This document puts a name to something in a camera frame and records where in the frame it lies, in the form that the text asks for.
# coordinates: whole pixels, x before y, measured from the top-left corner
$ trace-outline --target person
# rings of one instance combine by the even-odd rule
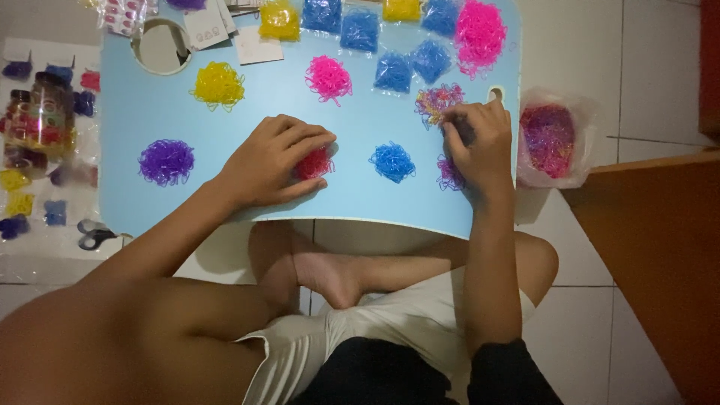
[[[477,139],[466,147],[452,117]],[[262,120],[174,212],[77,284],[0,322],[0,404],[454,404],[449,379],[472,358],[471,404],[558,404],[521,339],[557,255],[513,231],[510,115],[501,103],[446,112],[446,146],[481,198],[469,241],[400,256],[332,254],[288,222],[257,223],[257,285],[171,277],[231,214],[327,186],[289,184],[336,136]],[[297,313],[298,285],[332,306]],[[387,292],[375,300],[370,292]]]

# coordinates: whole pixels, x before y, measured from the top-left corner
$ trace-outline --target person's right hand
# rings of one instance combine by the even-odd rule
[[[453,125],[457,119],[466,120],[474,131],[475,140],[469,146],[463,144]],[[499,99],[448,108],[443,129],[453,162],[470,184],[486,194],[508,184],[512,189],[510,113]]]
[[[298,162],[336,138],[325,128],[295,117],[266,117],[228,159],[215,181],[239,208],[288,203],[327,187],[322,177],[289,182]]]

